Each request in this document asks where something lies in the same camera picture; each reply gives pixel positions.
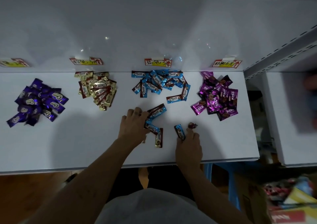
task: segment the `black pants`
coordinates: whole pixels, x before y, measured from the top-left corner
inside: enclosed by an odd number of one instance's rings
[[[188,182],[176,165],[155,166],[150,169],[148,178],[148,188],[182,195],[195,201]],[[139,180],[138,168],[121,169],[107,202],[118,196],[129,195],[139,190],[143,190],[143,187]]]

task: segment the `person's right hand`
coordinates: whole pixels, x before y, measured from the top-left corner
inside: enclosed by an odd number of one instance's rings
[[[312,75],[307,77],[304,80],[304,87],[308,91],[315,91],[317,90],[317,75]],[[317,129],[317,118],[313,119],[312,125],[315,129]]]
[[[199,134],[187,128],[186,139],[184,141],[177,139],[175,157],[181,172],[199,170],[199,165],[203,158]]]

